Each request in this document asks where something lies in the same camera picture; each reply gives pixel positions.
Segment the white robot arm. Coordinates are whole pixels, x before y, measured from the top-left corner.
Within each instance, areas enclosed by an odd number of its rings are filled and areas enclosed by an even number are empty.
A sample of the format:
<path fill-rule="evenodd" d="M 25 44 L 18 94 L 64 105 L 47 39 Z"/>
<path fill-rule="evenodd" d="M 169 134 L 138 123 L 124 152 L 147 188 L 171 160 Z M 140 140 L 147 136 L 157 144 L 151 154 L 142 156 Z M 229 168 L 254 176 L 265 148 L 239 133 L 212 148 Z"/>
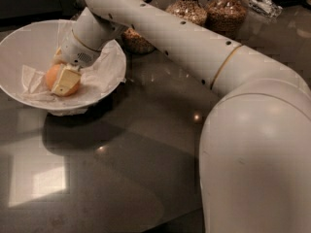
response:
<path fill-rule="evenodd" d="M 311 233 L 311 94 L 293 69 L 142 0 L 85 0 L 57 59 L 87 67 L 131 27 L 219 95 L 200 137 L 206 233 Z"/>

